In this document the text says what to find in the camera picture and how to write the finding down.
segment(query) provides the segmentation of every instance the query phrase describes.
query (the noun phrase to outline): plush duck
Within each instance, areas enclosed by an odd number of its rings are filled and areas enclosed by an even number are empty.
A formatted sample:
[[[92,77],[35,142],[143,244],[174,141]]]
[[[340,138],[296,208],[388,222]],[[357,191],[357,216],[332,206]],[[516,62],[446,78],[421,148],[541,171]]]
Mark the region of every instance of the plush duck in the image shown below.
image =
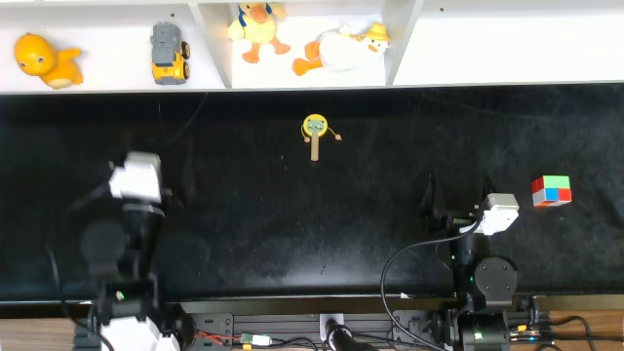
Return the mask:
[[[240,3],[238,6],[239,17],[234,20],[227,30],[232,40],[245,37],[252,42],[252,49],[243,54],[243,59],[249,63],[260,61],[260,46],[270,43],[275,48],[275,54],[282,55],[291,50],[291,47],[283,44],[277,38],[277,22],[273,15],[279,19],[286,16],[284,6],[276,3]]]
[[[78,56],[80,49],[56,51],[45,38],[30,33],[21,36],[15,46],[19,68],[28,75],[38,76],[55,90],[83,82],[73,60]]]
[[[296,59],[292,70],[302,76],[310,69],[321,67],[334,72],[357,69],[381,59],[389,43],[386,27],[381,23],[374,23],[362,36],[351,34],[345,24],[339,30],[325,32],[319,40],[308,43],[305,46],[307,60]]]

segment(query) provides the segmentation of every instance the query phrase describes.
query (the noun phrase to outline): toy truck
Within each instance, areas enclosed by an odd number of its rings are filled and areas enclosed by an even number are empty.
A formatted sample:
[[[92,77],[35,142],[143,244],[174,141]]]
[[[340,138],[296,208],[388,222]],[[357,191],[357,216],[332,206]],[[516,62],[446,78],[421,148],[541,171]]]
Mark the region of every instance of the toy truck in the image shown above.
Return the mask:
[[[190,77],[186,60],[191,56],[188,43],[182,41],[182,32],[175,24],[154,25],[152,43],[152,74],[156,84],[183,84]]]

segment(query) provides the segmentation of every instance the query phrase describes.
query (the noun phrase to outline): black table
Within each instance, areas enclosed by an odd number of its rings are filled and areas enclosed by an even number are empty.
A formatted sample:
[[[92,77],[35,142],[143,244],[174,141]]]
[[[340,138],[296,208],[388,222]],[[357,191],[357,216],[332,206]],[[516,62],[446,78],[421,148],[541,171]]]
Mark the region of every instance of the black table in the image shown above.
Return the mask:
[[[435,170],[449,208],[480,202],[486,175],[516,195],[519,219],[490,245],[520,267],[519,294],[621,293],[622,87],[210,94],[161,154],[181,200],[155,270],[181,300],[378,293],[386,259],[432,238],[416,210]],[[107,180],[110,160],[129,148],[162,150],[202,97],[0,98],[0,300],[57,299],[46,235],[67,296],[93,295],[81,231],[110,203],[55,223]],[[316,164],[299,131],[310,113],[343,137],[322,137]],[[573,203],[535,209],[530,183],[542,175],[570,176]],[[435,249],[400,259],[389,291],[452,295]]]

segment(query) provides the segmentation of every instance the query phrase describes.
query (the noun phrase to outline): rubik's cube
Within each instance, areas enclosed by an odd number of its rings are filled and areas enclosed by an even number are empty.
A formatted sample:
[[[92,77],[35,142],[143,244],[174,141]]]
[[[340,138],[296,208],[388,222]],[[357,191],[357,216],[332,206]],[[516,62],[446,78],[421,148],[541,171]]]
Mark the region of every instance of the rubik's cube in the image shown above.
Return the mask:
[[[535,207],[555,207],[572,202],[569,177],[566,175],[545,175],[530,185]]]

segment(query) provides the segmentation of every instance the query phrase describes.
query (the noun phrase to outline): yellow hat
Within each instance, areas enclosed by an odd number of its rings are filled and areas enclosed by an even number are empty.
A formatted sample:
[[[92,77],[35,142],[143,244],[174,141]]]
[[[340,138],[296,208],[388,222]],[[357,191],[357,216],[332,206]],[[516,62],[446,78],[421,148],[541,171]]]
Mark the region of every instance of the yellow hat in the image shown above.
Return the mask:
[[[390,37],[386,34],[386,26],[379,22],[373,23],[369,32],[364,36],[373,40],[390,41]]]

